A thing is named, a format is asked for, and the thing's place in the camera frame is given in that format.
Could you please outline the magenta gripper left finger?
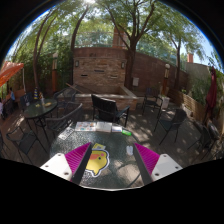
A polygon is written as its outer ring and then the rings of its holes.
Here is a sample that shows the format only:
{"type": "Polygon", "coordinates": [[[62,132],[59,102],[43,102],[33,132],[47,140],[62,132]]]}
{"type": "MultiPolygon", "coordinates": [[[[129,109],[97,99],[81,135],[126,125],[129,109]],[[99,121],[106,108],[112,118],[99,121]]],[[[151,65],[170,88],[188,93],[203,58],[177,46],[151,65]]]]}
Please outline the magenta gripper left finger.
{"type": "Polygon", "coordinates": [[[91,143],[86,143],[66,154],[57,153],[41,169],[79,185],[91,153],[91,143]]]}

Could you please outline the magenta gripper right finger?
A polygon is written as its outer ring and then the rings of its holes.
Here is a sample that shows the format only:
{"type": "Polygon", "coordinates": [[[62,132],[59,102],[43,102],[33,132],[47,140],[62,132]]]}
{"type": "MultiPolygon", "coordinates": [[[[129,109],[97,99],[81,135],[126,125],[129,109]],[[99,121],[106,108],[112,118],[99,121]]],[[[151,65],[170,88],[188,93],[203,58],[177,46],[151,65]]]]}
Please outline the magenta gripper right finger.
{"type": "Polygon", "coordinates": [[[133,153],[145,185],[182,169],[168,154],[159,155],[138,143],[134,144],[133,153]]]}

